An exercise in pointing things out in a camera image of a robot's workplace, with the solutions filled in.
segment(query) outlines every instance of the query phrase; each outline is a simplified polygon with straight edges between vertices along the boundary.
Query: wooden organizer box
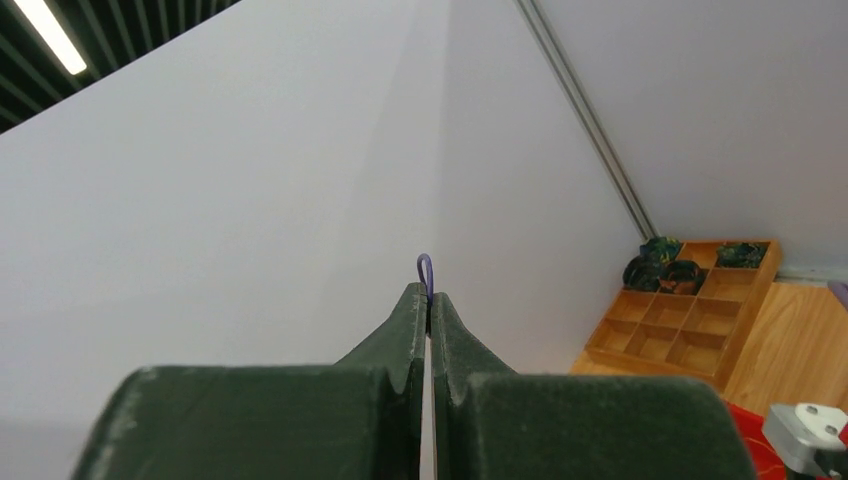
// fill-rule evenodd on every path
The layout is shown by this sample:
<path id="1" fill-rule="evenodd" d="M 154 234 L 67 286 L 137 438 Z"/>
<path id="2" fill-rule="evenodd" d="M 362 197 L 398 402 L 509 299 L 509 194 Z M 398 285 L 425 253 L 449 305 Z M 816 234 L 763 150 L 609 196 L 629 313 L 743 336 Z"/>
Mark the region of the wooden organizer box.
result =
<path id="1" fill-rule="evenodd" d="M 640 374 L 690 375 L 719 391 L 730 374 L 783 258 L 774 240 L 758 268 L 716 266 L 723 241 L 685 242 L 676 260 L 693 260 L 707 277 L 697 295 L 624 290 L 586 344 L 599 363 Z"/>

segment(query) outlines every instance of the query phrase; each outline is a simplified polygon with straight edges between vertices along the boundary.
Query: wooden tabletop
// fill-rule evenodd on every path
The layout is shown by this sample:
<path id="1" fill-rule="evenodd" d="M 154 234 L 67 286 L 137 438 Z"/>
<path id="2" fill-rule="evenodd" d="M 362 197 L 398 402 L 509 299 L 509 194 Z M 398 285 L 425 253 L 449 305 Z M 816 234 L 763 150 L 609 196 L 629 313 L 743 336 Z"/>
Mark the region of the wooden tabletop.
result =
<path id="1" fill-rule="evenodd" d="M 583 352 L 574 374 L 624 374 Z M 772 284 L 722 395 L 760 415 L 772 403 L 848 411 L 848 312 L 824 287 Z"/>

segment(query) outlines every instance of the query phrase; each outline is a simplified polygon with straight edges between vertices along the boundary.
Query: slatted ceiling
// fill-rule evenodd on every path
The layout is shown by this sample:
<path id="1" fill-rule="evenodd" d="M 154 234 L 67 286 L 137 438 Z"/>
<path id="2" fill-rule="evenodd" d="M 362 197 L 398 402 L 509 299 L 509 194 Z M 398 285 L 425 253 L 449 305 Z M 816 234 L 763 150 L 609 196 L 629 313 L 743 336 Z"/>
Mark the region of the slatted ceiling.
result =
<path id="1" fill-rule="evenodd" d="M 88 68 L 70 75 L 14 0 L 0 0 L 0 134 L 239 0 L 47 0 Z"/>

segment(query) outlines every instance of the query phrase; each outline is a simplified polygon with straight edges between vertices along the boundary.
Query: white wall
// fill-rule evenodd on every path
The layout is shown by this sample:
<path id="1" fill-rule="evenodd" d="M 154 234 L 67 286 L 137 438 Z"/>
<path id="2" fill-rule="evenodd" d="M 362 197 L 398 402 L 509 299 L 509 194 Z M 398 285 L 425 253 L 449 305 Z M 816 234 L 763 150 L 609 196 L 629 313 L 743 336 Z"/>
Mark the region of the white wall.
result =
<path id="1" fill-rule="evenodd" d="M 0 136 L 0 478 L 139 365 L 336 360 L 421 251 L 568 369 L 636 231 L 511 1 L 451 3 L 242 2 Z"/>
<path id="2" fill-rule="evenodd" d="M 848 3 L 541 3 L 664 233 L 848 267 Z"/>

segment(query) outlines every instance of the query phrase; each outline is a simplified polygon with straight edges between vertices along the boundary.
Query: fluorescent light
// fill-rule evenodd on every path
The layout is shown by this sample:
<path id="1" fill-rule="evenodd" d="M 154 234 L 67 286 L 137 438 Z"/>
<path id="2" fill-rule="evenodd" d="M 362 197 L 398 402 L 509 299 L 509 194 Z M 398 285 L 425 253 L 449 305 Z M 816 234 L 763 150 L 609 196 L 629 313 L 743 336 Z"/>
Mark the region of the fluorescent light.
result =
<path id="1" fill-rule="evenodd" d="M 15 3 L 71 75 L 86 69 L 85 61 L 44 0 L 15 0 Z"/>

